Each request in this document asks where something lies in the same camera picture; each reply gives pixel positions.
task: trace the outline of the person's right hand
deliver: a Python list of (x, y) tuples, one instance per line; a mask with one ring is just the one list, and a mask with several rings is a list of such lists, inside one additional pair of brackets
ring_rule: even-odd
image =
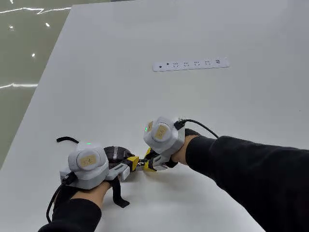
[(180, 148), (179, 151), (177, 151), (175, 154), (171, 156), (171, 159), (173, 162), (180, 162), (184, 165), (187, 165), (187, 162), (185, 160), (185, 153), (186, 153), (188, 144), (195, 137), (198, 137), (198, 135), (188, 135), (185, 137), (183, 146)]

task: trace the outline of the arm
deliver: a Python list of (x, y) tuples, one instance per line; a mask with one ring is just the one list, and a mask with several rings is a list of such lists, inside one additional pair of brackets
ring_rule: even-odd
[(93, 232), (101, 219), (103, 198), (110, 184), (102, 182), (92, 190), (78, 191), (56, 207), (51, 223), (39, 232)]
[(224, 189), (267, 231), (309, 231), (309, 151), (187, 136), (174, 162)]

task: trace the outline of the beige label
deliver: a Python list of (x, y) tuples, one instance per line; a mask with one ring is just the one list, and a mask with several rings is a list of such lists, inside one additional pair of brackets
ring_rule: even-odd
[(148, 132), (153, 128), (153, 121), (148, 124)]
[(157, 139), (162, 139), (166, 131), (167, 131), (167, 127), (160, 125), (154, 137)]
[(81, 158), (80, 162), (81, 162), (81, 166), (84, 168), (84, 167), (87, 167), (91, 164), (97, 163), (97, 158), (96, 158), (96, 155), (90, 155), (90, 156), (86, 156), (84, 158)]

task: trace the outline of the white table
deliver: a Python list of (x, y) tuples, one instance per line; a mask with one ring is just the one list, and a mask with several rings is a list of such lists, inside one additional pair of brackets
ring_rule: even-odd
[[(164, 115), (199, 120), (219, 135), (309, 148), (308, 9), (297, 0), (74, 6), (0, 171), (1, 230), (46, 223), (58, 170), (75, 147), (56, 144), (58, 136), (142, 155), (145, 123)], [(216, 56), (231, 67), (152, 71), (156, 61)], [(97, 231), (263, 231), (212, 180), (184, 166), (132, 175), (123, 183), (126, 209), (111, 195)]]

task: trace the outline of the black strap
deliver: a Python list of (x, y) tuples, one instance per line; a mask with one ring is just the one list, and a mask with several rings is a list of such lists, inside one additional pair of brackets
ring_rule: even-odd
[(110, 185), (112, 186), (112, 199), (114, 203), (120, 206), (121, 208), (127, 207), (130, 204), (130, 202), (124, 200), (121, 197), (121, 186), (119, 179), (116, 177), (114, 180), (108, 180), (107, 182), (109, 182)]
[(56, 139), (57, 143), (60, 143), (60, 142), (62, 142), (62, 141), (67, 141), (67, 140), (72, 141), (72, 142), (74, 142), (74, 143), (76, 143), (76, 144), (79, 143), (79, 141), (77, 141), (76, 139), (73, 139), (73, 138), (68, 137), (68, 136), (60, 137), (60, 138), (57, 138), (57, 139)]

